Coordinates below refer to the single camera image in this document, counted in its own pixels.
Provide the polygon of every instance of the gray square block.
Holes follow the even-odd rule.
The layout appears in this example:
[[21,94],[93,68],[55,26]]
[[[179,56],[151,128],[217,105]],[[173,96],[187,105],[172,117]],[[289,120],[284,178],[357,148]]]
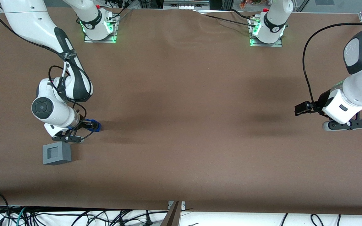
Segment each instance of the gray square block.
[[71,145],[65,142],[43,145],[43,164],[59,165],[72,161]]

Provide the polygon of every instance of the robot logo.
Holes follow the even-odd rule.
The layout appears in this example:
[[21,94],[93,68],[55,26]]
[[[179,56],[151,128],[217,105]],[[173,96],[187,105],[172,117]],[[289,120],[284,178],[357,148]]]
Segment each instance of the robot logo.
[[346,47],[346,54],[349,55],[351,52],[354,52],[356,48],[356,43],[349,43]]

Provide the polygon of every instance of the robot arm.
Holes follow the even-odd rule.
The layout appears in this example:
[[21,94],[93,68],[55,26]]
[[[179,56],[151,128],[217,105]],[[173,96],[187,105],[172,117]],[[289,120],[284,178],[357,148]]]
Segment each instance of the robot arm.
[[[66,103],[87,101],[93,94],[93,85],[68,36],[49,17],[44,1],[1,0],[1,5],[10,26],[19,36],[49,47],[64,61],[61,77],[54,78],[53,81],[45,78],[39,83],[37,97],[31,108],[34,116],[45,123],[44,127],[53,140],[60,140],[63,138],[62,133],[68,130],[87,128],[85,119]],[[81,142],[82,139],[68,137],[62,141]]]
[[273,0],[268,12],[259,14],[260,26],[253,35],[263,43],[275,43],[286,28],[286,21],[293,11],[291,0]]
[[[323,124],[323,128],[327,131],[362,128],[361,119],[356,117],[352,120],[362,110],[362,31],[346,44],[343,58],[350,76],[324,92],[315,102],[320,113],[326,114],[331,119]],[[311,108],[314,106],[310,105],[309,102],[297,105],[296,116],[311,113]]]
[[62,0],[75,11],[86,35],[92,40],[102,40],[111,34],[112,12],[97,8],[91,0]]

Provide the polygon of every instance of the brown table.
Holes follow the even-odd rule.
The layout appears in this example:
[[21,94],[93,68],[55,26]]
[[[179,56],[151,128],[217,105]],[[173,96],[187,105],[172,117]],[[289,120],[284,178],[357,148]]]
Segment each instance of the brown table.
[[[309,100],[306,40],[357,15],[292,14],[283,47],[267,48],[250,47],[241,25],[189,10],[134,10],[117,43],[83,43],[70,8],[49,12],[94,84],[84,105],[103,130],[72,145],[72,163],[42,165],[52,140],[30,106],[62,62],[0,24],[0,192],[10,204],[362,214],[362,130],[325,132],[325,118],[293,112]],[[361,29],[310,44],[316,98],[348,76],[342,50]]]

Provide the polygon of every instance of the circular joint cap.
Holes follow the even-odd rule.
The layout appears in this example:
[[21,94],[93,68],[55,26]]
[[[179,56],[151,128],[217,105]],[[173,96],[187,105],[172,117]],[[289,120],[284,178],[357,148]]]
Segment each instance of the circular joint cap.
[[46,119],[53,112],[53,102],[46,97],[39,97],[33,101],[31,110],[39,119]]

